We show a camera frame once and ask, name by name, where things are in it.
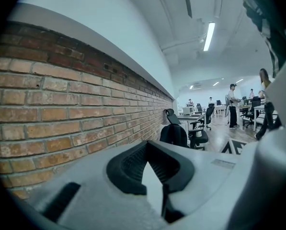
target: woman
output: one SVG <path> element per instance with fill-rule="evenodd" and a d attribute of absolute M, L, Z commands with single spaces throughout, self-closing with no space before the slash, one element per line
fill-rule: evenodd
<path fill-rule="evenodd" d="M 262 138 L 262 136 L 265 134 L 267 130 L 267 127 L 269 127 L 270 130 L 274 129 L 273 112 L 275 110 L 273 104 L 271 103 L 270 99 L 265 93 L 265 90 L 271 84 L 268 78 L 267 71 L 264 68 L 262 68 L 260 70 L 259 75 L 261 79 L 261 90 L 259 91 L 259 97 L 261 99 L 265 99 L 265 102 L 264 102 L 265 117 L 264 117 L 264 121 L 263 121 L 260 131 L 254 135 L 254 137 L 257 140 L 260 140 Z"/>

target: fluorescent light tube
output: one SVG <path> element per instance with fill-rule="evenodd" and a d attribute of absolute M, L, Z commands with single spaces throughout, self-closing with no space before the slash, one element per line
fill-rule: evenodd
<path fill-rule="evenodd" d="M 214 32 L 215 23 L 209 23 L 208 33 L 206 35 L 206 43 L 204 47 L 204 51 L 208 51 L 211 43 L 211 39 Z"/>

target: black backpack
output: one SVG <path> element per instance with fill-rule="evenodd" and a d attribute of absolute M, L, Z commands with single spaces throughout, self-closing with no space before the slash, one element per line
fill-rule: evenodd
<path fill-rule="evenodd" d="M 161 131 L 160 141 L 188 148 L 186 131 L 180 125 L 165 126 Z"/>

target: black pants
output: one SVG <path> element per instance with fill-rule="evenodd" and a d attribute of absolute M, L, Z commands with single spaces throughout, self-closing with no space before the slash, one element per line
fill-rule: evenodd
<path fill-rule="evenodd" d="M 256 134 L 257 139 L 261 139 L 262 136 L 265 134 L 267 128 L 269 128 L 270 130 L 274 129 L 274 128 L 278 128 L 278 122 L 280 122 L 280 119 L 278 119 L 278 122 L 276 124 L 276 126 L 274 126 L 274 121 L 273 121 L 273 112 L 274 112 L 274 106 L 272 103 L 265 103 L 264 105 L 264 111 L 265 111 L 265 117 L 264 117 L 264 121 L 262 124 L 262 127 L 260 129 L 260 131 Z"/>
<path fill-rule="evenodd" d="M 230 106 L 230 125 L 229 127 L 232 128 L 233 126 L 237 125 L 237 110 L 235 106 Z"/>

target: brick wall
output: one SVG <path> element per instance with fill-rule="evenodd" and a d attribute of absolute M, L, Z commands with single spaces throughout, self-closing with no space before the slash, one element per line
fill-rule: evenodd
<path fill-rule="evenodd" d="M 10 23 L 0 37 L 0 175 L 21 198 L 74 160 L 157 139 L 172 100 L 75 39 Z"/>

